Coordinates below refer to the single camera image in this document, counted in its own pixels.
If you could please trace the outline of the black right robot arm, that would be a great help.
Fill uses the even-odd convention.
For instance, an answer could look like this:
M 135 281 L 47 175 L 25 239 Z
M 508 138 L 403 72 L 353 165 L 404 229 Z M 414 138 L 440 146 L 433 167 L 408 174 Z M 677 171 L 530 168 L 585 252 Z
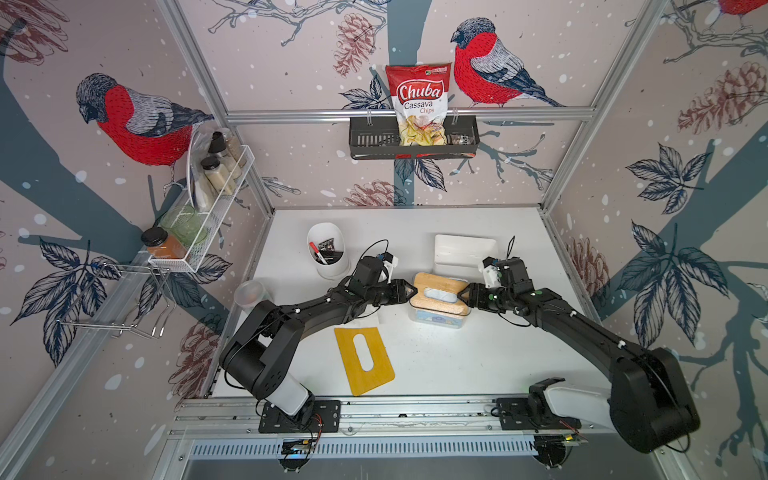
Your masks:
M 472 309 L 512 313 L 578 352 L 611 384 L 608 414 L 618 435 L 649 453 L 689 437 L 701 426 L 678 360 L 668 351 L 626 341 L 575 310 L 549 288 L 537 289 L 518 257 L 488 257 L 488 283 L 470 283 L 457 297 Z

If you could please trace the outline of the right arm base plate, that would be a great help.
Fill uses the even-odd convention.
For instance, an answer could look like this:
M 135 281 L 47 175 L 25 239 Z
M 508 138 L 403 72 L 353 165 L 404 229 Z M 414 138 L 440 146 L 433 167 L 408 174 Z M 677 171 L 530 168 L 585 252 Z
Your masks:
M 545 400 L 527 396 L 502 397 L 495 400 L 491 415 L 497 417 L 505 431 L 579 430 L 581 421 L 553 413 Z

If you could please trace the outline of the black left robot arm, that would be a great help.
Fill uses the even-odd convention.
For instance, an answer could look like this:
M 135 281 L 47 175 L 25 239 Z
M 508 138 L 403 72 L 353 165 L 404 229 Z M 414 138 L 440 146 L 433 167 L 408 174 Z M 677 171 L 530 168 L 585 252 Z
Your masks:
M 393 276 L 393 261 L 389 253 L 363 256 L 352 274 L 303 303 L 259 302 L 219 356 L 225 377 L 286 416 L 309 418 L 313 395 L 289 374 L 300 341 L 362 317 L 369 306 L 406 304 L 415 297 L 417 287 Z

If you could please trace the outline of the bamboo tissue box lid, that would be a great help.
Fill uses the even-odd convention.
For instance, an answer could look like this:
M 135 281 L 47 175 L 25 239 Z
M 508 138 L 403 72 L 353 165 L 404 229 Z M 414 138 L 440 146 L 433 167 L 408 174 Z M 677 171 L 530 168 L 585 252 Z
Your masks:
M 417 309 L 454 317 L 468 316 L 471 309 L 459 299 L 468 282 L 420 272 L 415 275 L 417 293 L 409 304 Z

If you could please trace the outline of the clear plastic tissue box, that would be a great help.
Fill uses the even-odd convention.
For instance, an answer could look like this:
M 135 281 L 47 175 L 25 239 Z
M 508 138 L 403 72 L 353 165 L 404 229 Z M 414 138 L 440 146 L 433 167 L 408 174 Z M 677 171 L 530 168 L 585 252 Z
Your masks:
M 459 299 L 467 282 L 419 272 L 413 285 L 418 290 L 409 300 L 413 321 L 458 329 L 470 316 L 471 308 Z

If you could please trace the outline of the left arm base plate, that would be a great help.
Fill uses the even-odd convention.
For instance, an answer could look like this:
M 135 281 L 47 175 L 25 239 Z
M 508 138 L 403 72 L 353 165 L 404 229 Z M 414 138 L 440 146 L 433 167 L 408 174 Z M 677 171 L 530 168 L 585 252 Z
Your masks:
M 339 430 L 341 402 L 313 399 L 295 415 L 287 415 L 271 402 L 266 402 L 259 423 L 261 434 L 336 433 Z

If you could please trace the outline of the blue tissue paper pack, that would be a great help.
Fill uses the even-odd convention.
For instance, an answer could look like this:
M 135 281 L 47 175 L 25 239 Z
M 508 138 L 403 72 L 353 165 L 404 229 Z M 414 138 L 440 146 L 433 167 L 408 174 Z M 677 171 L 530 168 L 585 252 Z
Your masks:
M 444 326 L 455 329 L 461 328 L 465 323 L 465 318 L 462 316 L 455 317 L 424 310 L 416 310 L 412 315 L 412 320 L 419 323 Z

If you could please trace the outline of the white plastic tissue box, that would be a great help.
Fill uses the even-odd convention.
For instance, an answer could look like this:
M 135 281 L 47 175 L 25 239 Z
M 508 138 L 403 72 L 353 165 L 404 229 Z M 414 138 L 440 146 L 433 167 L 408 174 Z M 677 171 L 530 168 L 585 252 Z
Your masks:
M 498 242 L 490 238 L 437 234 L 433 260 L 436 265 L 476 267 L 485 258 L 497 258 Z

